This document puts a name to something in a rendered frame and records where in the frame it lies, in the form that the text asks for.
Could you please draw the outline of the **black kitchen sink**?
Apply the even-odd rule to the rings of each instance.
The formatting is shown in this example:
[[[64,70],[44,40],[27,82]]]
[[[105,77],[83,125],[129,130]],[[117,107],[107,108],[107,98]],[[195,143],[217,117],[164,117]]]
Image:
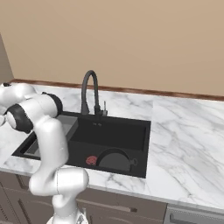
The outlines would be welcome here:
[[[112,116],[82,115],[74,112],[64,112],[61,116],[77,117],[78,127],[68,141],[71,166],[78,166],[104,172],[112,172],[133,177],[146,176],[149,151],[151,123],[149,121],[119,118]],[[137,159],[137,166],[131,171],[118,171],[86,164],[89,156],[96,156],[110,148],[125,151],[129,158]]]

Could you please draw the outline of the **grey rectangular sink tray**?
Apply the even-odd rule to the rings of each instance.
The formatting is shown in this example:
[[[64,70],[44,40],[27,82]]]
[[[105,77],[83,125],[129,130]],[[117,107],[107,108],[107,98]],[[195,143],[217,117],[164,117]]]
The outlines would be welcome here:
[[[71,138],[72,134],[76,131],[76,129],[78,127],[77,117],[59,115],[58,120],[62,123],[63,130],[66,135],[66,140],[69,140]],[[35,158],[40,157],[37,139],[35,139],[31,142],[31,145],[24,152],[24,155],[34,156]]]

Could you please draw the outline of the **grey tap lever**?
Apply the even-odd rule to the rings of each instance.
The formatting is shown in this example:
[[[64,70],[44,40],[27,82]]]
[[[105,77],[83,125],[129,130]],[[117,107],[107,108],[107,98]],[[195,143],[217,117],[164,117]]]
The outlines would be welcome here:
[[[101,114],[102,114],[103,116],[107,116],[107,115],[108,115],[106,101],[103,102],[103,110],[101,111]]]

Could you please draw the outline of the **black arched tap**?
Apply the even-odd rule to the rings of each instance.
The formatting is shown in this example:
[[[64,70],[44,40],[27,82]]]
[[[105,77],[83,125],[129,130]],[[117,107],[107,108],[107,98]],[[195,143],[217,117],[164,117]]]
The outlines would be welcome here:
[[[88,88],[88,80],[89,77],[93,78],[94,82],[94,114],[96,116],[102,115],[102,110],[99,103],[99,93],[98,93],[98,80],[96,73],[93,70],[87,71],[87,73],[84,76],[82,86],[81,86],[81,110],[80,112],[83,115],[89,114],[89,108],[87,103],[87,88]]]

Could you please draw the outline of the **brown drawer front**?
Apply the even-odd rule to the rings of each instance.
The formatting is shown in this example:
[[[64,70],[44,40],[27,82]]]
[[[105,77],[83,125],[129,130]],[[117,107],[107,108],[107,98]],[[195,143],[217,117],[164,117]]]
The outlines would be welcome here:
[[[134,207],[136,213],[124,212],[103,206],[89,205],[83,200],[106,205]],[[167,204],[151,199],[141,199],[114,192],[88,188],[77,197],[80,208],[87,210],[89,224],[164,224]]]

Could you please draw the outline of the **grey-brown tall cabinet side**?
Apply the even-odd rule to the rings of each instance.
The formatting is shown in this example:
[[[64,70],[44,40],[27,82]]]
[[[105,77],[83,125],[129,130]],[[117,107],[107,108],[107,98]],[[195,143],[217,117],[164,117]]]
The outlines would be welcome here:
[[[5,50],[2,35],[0,34],[0,84],[14,79],[11,64]]]

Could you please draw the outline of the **grey dishwasher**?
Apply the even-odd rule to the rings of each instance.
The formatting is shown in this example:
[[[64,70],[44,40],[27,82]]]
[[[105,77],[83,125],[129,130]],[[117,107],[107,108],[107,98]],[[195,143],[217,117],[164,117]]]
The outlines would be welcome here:
[[[199,217],[210,217],[212,219],[223,219],[224,213],[216,213],[213,211],[207,211],[203,209],[192,208],[188,206],[176,206],[169,204],[166,208],[164,216],[164,224],[170,223],[170,214],[175,214],[177,216],[199,216]]]

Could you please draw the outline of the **brown cupboard door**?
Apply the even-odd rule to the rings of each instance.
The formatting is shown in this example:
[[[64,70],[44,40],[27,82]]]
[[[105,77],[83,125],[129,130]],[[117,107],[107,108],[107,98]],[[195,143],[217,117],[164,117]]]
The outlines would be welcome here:
[[[3,191],[15,224],[28,224],[18,204],[21,199],[31,219],[31,224],[46,224],[53,216],[51,197],[34,196],[29,190],[30,178],[0,171],[0,189]]]

